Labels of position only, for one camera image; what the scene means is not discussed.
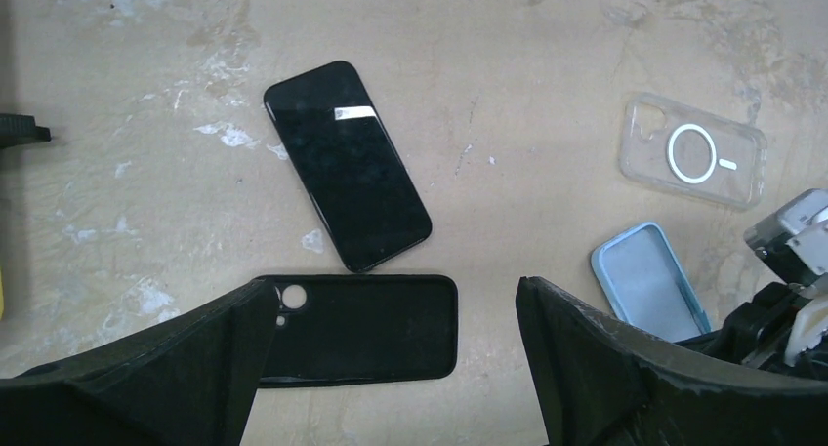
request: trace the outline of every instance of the table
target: table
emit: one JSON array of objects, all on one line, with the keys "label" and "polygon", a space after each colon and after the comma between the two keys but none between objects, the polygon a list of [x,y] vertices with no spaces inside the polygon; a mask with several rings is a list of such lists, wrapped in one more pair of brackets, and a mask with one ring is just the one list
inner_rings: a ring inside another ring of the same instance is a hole
[{"label": "table", "polygon": [[[333,60],[359,70],[429,209],[378,272],[460,289],[440,381],[260,391],[244,444],[543,444],[518,278],[608,310],[589,254],[667,232],[714,321],[772,279],[743,230],[828,185],[825,0],[0,0],[0,110],[49,144],[5,150],[0,371],[103,345],[264,273],[344,272],[261,99]],[[768,140],[747,212],[617,166],[649,91]]]}]

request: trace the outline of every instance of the table surface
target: table surface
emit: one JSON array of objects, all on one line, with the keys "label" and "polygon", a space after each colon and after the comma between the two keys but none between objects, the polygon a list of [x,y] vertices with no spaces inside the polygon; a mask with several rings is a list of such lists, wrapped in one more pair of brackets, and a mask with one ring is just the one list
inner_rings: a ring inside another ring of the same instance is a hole
[{"label": "table surface", "polygon": [[[542,444],[514,296],[541,275],[602,310],[600,243],[660,223],[714,321],[767,283],[742,232],[828,185],[826,0],[0,0],[0,110],[49,144],[0,174],[13,376],[263,273],[343,273],[263,110],[271,84],[352,62],[434,221],[384,273],[460,291],[444,380],[260,391],[245,444]],[[647,91],[767,138],[756,208],[618,168]]]}]

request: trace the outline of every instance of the stained surface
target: stained surface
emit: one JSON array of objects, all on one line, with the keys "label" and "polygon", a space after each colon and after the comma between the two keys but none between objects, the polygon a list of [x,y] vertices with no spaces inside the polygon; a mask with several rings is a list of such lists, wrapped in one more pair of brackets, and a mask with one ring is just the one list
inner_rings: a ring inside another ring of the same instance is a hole
[{"label": "stained surface", "polygon": [[[104,344],[256,275],[344,271],[261,98],[347,60],[434,222],[380,269],[455,280],[457,369],[260,392],[245,443],[545,444],[518,278],[543,275],[608,310],[589,254],[653,220],[721,324],[770,279],[743,230],[828,186],[824,2],[0,0],[0,106],[56,137],[0,159],[0,371]],[[762,203],[736,213],[625,180],[636,91],[754,122],[768,140]]]}]

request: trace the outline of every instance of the white magsafe circle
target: white magsafe circle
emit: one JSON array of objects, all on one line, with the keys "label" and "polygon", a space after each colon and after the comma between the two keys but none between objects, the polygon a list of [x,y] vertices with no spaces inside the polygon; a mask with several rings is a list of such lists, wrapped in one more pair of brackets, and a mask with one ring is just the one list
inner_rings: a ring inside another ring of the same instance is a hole
[{"label": "white magsafe circle", "polygon": [[[679,169],[679,165],[676,164],[676,152],[674,151],[676,148],[676,139],[679,136],[687,131],[697,132],[704,138],[705,142],[707,142],[708,148],[710,148],[710,165],[707,167],[707,171],[704,172],[703,175],[697,176],[692,178],[682,170]],[[676,175],[676,178],[688,183],[688,184],[701,184],[710,179],[713,175],[713,170],[716,169],[716,145],[713,143],[713,138],[710,137],[710,134],[701,126],[697,124],[683,124],[676,128],[673,131],[673,134],[670,136],[670,140],[667,142],[667,162],[670,164],[670,169],[673,170],[673,174]]]}]

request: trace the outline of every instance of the light blue tray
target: light blue tray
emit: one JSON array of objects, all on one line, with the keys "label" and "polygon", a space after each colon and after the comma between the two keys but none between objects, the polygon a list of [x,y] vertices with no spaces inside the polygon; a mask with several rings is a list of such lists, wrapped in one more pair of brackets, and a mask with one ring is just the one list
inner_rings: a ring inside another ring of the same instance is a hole
[{"label": "light blue tray", "polygon": [[592,265],[618,319],[669,342],[710,332],[707,313],[656,223],[642,223],[599,246]]}]

